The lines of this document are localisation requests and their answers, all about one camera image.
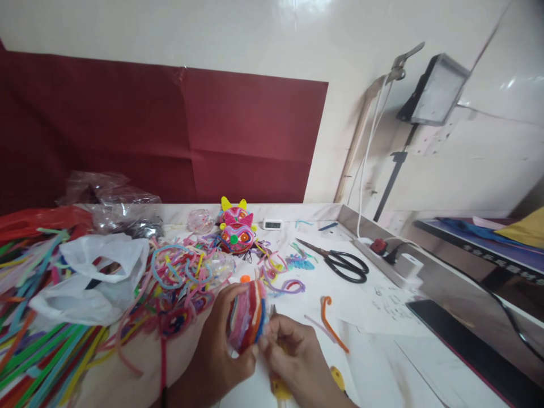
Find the white charger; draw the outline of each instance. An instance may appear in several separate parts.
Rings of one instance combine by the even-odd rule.
[[[412,255],[402,253],[399,256],[397,263],[395,263],[393,267],[395,271],[403,278],[413,279],[418,275],[419,271],[423,267],[423,264]]]

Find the white plastic bag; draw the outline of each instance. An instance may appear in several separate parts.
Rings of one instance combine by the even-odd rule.
[[[149,241],[125,234],[87,235],[62,244],[60,251],[77,274],[45,287],[31,299],[29,305],[41,320],[109,326],[120,319],[134,301],[134,290],[146,268]],[[102,260],[95,266],[92,263],[98,257]],[[122,270],[114,275],[99,272],[112,262],[118,262]],[[101,283],[85,290],[93,279]]]

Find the maroon backdrop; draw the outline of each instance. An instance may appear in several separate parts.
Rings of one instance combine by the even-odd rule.
[[[0,214],[54,206],[72,170],[165,203],[302,202],[327,86],[0,46]]]

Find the black scissors handle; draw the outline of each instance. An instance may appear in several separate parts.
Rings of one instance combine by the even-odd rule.
[[[360,267],[355,266],[350,261],[344,259],[343,257],[348,257],[356,261]],[[331,250],[329,252],[329,255],[325,258],[325,263],[329,265],[329,267],[336,273],[339,277],[342,279],[347,280],[348,282],[352,283],[365,283],[367,281],[367,274],[368,274],[368,266],[366,263],[363,262],[363,260],[357,258],[355,255],[349,254],[347,252],[338,252],[335,250]],[[336,267],[341,266],[342,268],[353,272],[354,274],[359,276],[359,279],[349,277]]]

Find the yellow ear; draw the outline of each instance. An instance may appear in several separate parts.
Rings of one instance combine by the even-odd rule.
[[[227,211],[228,209],[232,208],[232,204],[227,200],[227,197],[223,196],[221,197],[221,207],[223,208],[223,211]]]

